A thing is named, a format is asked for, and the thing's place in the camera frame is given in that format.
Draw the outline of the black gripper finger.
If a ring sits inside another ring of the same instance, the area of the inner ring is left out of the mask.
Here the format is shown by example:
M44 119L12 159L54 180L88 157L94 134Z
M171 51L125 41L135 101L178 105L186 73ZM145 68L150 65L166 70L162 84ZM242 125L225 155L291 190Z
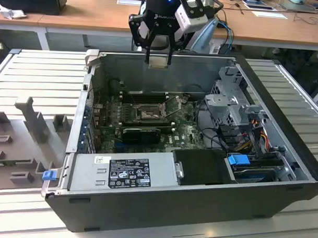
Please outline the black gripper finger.
M190 41L190 34L184 33L181 30L177 30L171 33L169 36L169 54L167 64L171 65L173 53L179 50L184 50Z
M139 27L142 22L147 26L148 32L145 38L143 38L139 33ZM157 35L157 30L159 24L157 21L154 21L153 15L129 15L129 27L132 33L132 37L136 46L141 46L146 49L146 58L145 63L149 64L150 59L150 49L151 45Z

